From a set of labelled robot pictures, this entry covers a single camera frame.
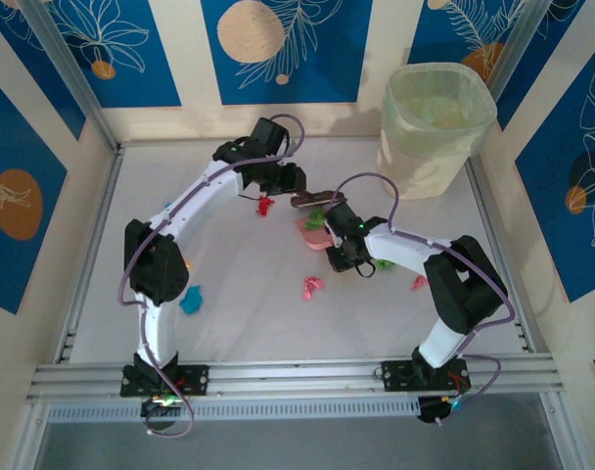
trash bin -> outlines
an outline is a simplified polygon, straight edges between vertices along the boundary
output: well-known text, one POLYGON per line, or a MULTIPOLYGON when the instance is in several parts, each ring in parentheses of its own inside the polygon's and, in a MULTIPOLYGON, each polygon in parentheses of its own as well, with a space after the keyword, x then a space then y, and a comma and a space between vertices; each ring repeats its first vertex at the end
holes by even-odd
POLYGON ((496 117, 486 85, 468 67, 403 66, 390 77, 383 103, 378 169, 400 198, 439 196, 480 150, 496 117))

translucent plastic bag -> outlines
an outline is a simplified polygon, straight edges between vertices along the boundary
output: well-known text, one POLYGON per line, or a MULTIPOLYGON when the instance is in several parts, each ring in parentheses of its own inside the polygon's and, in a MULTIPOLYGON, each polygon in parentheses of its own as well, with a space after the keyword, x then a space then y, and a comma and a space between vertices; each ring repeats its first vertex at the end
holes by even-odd
POLYGON ((383 103, 379 171, 401 198, 439 196, 481 148, 496 117, 486 85, 468 67, 404 66, 390 77, 383 103))

white floor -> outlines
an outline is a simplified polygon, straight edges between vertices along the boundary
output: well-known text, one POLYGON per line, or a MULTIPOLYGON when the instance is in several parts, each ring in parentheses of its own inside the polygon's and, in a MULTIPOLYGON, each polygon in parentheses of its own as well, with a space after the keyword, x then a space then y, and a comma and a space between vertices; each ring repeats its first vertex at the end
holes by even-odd
MULTIPOLYGON (((116 301, 123 271, 123 231, 132 218, 148 219, 173 201, 204 170, 219 141, 126 149, 111 210, 71 354, 72 362, 128 362, 138 343, 137 312, 116 301)), ((375 170, 374 138, 311 138, 295 161, 311 191, 334 189, 343 179, 375 170)), ((257 196, 257 188, 247 194, 257 196)), ((354 211, 387 217, 392 199, 381 183, 361 178, 343 188, 354 211)), ((373 358, 408 355, 432 328, 436 313, 428 287, 411 292, 416 274, 402 267, 363 279, 333 272, 325 252, 306 247, 293 220, 308 214, 275 198, 269 215, 256 202, 236 199, 206 223, 190 247, 190 284, 205 299, 193 316, 178 312, 176 340, 182 360, 242 361, 373 358), (319 276, 323 291, 302 298, 305 276, 319 276)), ((436 238, 476 237, 489 252, 465 170, 439 198, 401 202, 395 225, 436 238)), ((506 315, 504 307, 493 318, 506 315)), ((513 325, 482 332, 469 353, 519 353, 513 325)))

white table surface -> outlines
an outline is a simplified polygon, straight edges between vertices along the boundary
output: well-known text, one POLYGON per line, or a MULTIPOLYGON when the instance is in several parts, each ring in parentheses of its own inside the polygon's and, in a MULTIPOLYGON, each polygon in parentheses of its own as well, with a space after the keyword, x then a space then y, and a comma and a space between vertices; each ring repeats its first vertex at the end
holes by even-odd
MULTIPOLYGON (((139 145, 125 150, 89 290, 81 312, 71 362, 129 362, 138 343, 135 307, 121 307, 116 289, 123 271, 123 232, 132 219, 147 220, 185 190, 205 169, 220 141, 139 145)), ((311 191, 334 189, 359 171, 376 170, 376 138, 310 138, 295 156, 311 191)), ((363 219, 387 217, 392 199, 375 178, 343 188, 363 219)), ((246 194, 257 196, 257 188, 246 194)), ((238 198, 221 208, 181 247, 193 264, 190 285, 202 285, 204 305, 176 316, 181 360, 248 361, 373 358, 409 355, 436 321, 430 289, 411 292, 416 274, 402 267, 363 279, 351 270, 335 273, 325 252, 301 240, 289 196, 265 218, 256 202, 238 198), (306 276, 326 287, 310 302, 302 298, 306 276)), ((462 169, 435 199, 400 202, 394 224, 435 238, 477 238, 490 253, 470 182, 462 169)), ((132 298, 132 291, 126 291, 132 298)), ((492 318, 505 316, 501 307, 492 318)), ((516 328, 489 328, 469 353, 519 353, 516 328)))

